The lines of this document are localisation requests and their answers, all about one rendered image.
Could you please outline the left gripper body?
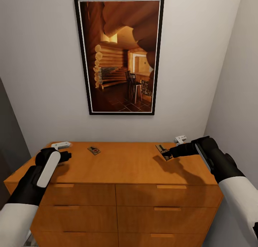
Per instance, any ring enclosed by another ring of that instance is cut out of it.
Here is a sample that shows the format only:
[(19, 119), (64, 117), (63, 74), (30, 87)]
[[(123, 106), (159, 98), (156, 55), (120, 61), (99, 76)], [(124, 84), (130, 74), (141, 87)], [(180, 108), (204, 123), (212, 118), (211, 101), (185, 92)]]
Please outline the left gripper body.
[(60, 163), (68, 161), (68, 151), (60, 152)]

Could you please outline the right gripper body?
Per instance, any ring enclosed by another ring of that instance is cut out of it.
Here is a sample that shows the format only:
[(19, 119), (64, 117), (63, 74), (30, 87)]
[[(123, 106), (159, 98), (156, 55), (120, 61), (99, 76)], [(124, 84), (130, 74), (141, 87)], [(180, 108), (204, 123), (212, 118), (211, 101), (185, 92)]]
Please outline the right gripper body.
[(172, 157), (173, 158), (177, 158), (179, 156), (190, 156), (190, 154), (188, 153), (187, 149), (186, 149), (186, 143), (182, 144), (182, 145), (178, 145), (175, 146), (173, 148), (171, 148), (171, 152), (172, 152)]

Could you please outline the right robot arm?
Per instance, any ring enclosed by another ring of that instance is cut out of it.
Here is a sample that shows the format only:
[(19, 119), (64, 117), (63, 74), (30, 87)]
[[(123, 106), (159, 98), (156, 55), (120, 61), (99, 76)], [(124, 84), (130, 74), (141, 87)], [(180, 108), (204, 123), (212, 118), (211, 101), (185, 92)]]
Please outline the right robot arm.
[(250, 247), (258, 247), (258, 190), (237, 169), (235, 160), (219, 149), (213, 138), (204, 136), (184, 143), (186, 139), (185, 136), (176, 137), (176, 146), (162, 155), (177, 158), (200, 154), (215, 176), (245, 240)]

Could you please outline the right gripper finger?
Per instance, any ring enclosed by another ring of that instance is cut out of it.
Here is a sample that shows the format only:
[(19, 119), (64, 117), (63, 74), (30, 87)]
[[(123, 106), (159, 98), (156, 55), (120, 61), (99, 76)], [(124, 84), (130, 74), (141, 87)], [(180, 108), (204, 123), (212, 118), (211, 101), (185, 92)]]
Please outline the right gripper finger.
[(171, 152), (171, 150), (169, 149), (168, 152), (162, 153), (162, 155), (163, 155), (163, 156), (171, 157), (171, 156), (172, 156), (172, 152)]

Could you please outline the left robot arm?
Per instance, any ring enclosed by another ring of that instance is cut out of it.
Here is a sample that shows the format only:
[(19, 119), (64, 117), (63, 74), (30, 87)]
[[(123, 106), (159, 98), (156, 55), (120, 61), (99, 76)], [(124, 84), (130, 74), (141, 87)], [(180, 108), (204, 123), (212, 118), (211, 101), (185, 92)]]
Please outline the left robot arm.
[(51, 177), (61, 162), (68, 161), (71, 153), (59, 152), (70, 148), (70, 142), (51, 144), (40, 150), (34, 166), (30, 166), (0, 211), (0, 247), (24, 247), (39, 204)]

